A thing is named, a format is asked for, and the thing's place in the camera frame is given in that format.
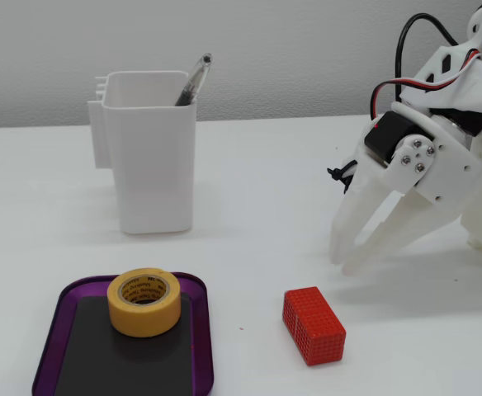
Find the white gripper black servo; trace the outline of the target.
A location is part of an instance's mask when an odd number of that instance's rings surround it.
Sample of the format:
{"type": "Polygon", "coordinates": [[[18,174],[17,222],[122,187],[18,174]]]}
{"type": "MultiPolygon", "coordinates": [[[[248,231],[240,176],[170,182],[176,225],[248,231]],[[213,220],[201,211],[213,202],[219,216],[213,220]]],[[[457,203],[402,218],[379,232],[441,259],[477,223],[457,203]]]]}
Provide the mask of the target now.
{"type": "Polygon", "coordinates": [[[330,260],[343,264],[357,235],[393,192],[403,197],[347,259],[355,276],[428,232],[433,203],[463,203],[480,182],[482,165],[436,116],[395,103],[364,128],[352,182],[332,222],[330,260]]]}

